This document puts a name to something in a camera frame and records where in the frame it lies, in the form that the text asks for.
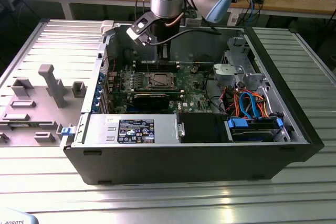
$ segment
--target floor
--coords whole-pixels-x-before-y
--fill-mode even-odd
[[[60,4],[51,2],[27,2],[27,4],[41,18],[63,19],[64,15]],[[2,73],[11,60],[15,57],[23,43],[28,38],[30,32],[38,24],[38,19],[20,1],[15,1],[15,11],[10,13],[3,9],[0,13],[0,73]],[[104,20],[112,19],[119,21],[132,20],[134,8],[128,6],[102,6],[88,4],[71,5],[76,19],[83,20]],[[220,25],[225,25],[228,15],[222,20]],[[324,31],[324,20],[312,18],[292,19],[289,17],[279,17],[261,15],[257,22],[254,21],[249,26],[258,27],[290,27],[296,29],[306,42],[313,48],[319,36]],[[331,55],[336,55],[336,31],[332,32],[317,54],[327,64],[331,70],[335,68],[330,61]]]

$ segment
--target robotic arm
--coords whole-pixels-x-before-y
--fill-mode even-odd
[[[171,39],[189,31],[203,31],[190,29],[179,33],[180,20],[184,15],[186,1],[197,8],[207,21],[217,23],[225,15],[232,0],[151,0],[151,11],[142,15],[132,24],[127,30],[127,34],[144,46],[158,46],[160,59],[169,60]]]

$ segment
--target blue latch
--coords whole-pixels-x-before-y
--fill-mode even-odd
[[[93,99],[93,103],[94,103],[94,104],[98,104],[98,103],[99,103],[99,100],[98,100],[97,97],[95,97],[95,98]]]
[[[92,107],[91,107],[91,112],[92,112],[92,113],[98,113],[98,111],[99,111],[99,107],[96,106],[96,105],[92,105]]]
[[[73,136],[76,133],[76,127],[63,127],[61,131],[62,136]]]
[[[233,127],[248,127],[248,123],[244,118],[230,118],[228,121],[229,128]]]
[[[96,86],[96,90],[101,91],[102,89],[103,89],[103,87],[101,85]]]
[[[277,119],[277,123],[278,123],[280,128],[282,128],[284,126],[283,125],[284,123],[283,123],[282,119],[280,119],[280,118]]]
[[[98,81],[103,81],[103,80],[105,80],[105,74],[103,74],[102,72],[99,72]]]

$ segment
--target green circuit board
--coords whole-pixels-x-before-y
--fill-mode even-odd
[[[114,113],[132,111],[132,98],[137,93],[165,94],[170,97],[169,108],[162,114],[177,112],[200,113],[211,109],[204,91],[204,71],[191,74],[192,65],[181,65],[175,73],[135,72],[125,66],[118,73],[112,92]]]

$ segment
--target circuit board on desk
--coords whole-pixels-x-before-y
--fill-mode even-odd
[[[125,66],[109,83],[112,113],[159,113],[174,114],[178,112],[211,113],[209,102],[206,99],[204,83],[205,71],[191,73],[194,65],[179,65],[172,72],[153,70],[149,65],[148,71],[135,70]],[[135,108],[134,99],[137,95],[148,95],[165,98],[169,103],[165,109]]]

